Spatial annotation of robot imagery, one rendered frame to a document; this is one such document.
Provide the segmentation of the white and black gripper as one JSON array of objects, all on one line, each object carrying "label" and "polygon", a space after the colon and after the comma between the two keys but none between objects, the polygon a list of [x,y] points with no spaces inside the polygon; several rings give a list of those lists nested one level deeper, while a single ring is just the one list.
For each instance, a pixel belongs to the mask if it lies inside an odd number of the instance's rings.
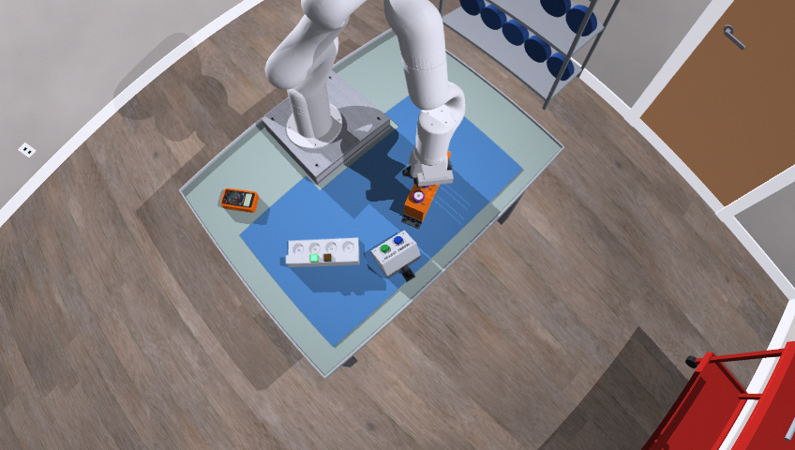
[{"label": "white and black gripper", "polygon": [[[449,165],[449,164],[447,165],[447,161],[448,161],[448,159],[447,159],[447,156],[446,156],[446,159],[444,160],[446,170],[447,171],[448,170],[452,170],[451,165]],[[413,149],[412,153],[410,155],[410,159],[409,159],[409,167],[406,168],[404,171],[402,171],[402,174],[403,174],[403,176],[409,176],[410,178],[412,178],[414,183],[417,185],[417,187],[420,188],[418,186],[418,184],[417,184],[416,176],[417,176],[418,173],[422,173],[422,172],[423,172],[423,170],[422,170],[421,161],[416,157],[416,155],[414,153],[414,149]]]}]

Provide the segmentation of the orange tube rack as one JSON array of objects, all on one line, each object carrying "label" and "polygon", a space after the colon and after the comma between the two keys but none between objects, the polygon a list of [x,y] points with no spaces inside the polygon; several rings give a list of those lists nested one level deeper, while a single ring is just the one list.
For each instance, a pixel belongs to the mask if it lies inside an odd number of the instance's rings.
[{"label": "orange tube rack", "polygon": [[[416,184],[413,185],[412,190],[404,204],[404,214],[409,215],[413,218],[417,218],[419,220],[424,220],[425,215],[429,209],[429,206],[434,198],[434,195],[438,189],[439,185],[433,186],[431,185],[427,189],[423,189],[421,187],[417,187]],[[422,203],[417,204],[413,201],[413,193],[416,190],[422,190],[425,193],[425,199]],[[432,196],[432,197],[431,197]],[[431,199],[430,199],[431,198]],[[423,213],[424,212],[424,213]]]}]

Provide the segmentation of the orange digital multimeter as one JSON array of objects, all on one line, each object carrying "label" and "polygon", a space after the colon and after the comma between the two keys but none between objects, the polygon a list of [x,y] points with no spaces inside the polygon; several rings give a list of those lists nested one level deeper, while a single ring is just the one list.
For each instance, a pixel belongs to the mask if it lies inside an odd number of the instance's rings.
[{"label": "orange digital multimeter", "polygon": [[255,191],[225,188],[220,204],[225,209],[254,213],[258,200],[259,195]]}]

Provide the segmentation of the blue flat mat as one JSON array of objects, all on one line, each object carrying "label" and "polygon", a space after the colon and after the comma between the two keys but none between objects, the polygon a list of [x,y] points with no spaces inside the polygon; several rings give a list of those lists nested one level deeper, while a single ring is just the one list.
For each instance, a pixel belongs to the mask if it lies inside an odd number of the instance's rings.
[{"label": "blue flat mat", "polygon": [[[401,222],[421,111],[401,100],[385,113],[398,128],[323,189],[305,176],[240,234],[333,347],[406,282],[402,270],[387,278],[372,249],[405,231],[421,254],[409,265],[415,274],[522,170],[464,116],[448,147],[453,183],[438,186],[419,229]],[[358,238],[359,265],[286,264],[291,240],[339,238]]]}]

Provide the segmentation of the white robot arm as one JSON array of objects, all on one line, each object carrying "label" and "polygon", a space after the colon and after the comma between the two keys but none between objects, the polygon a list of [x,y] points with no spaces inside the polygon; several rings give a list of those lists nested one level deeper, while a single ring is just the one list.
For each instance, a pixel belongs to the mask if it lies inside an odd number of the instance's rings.
[{"label": "white robot arm", "polygon": [[[338,35],[366,1],[302,0],[304,17],[268,58],[266,77],[288,92],[292,114],[287,133],[299,147],[326,146],[341,131],[341,114],[329,104],[326,80],[338,54]],[[416,176],[417,184],[453,183],[444,160],[464,117],[465,97],[447,78],[442,16],[428,0],[383,1],[386,20],[398,38],[409,96],[422,110],[414,148],[423,170]]]}]

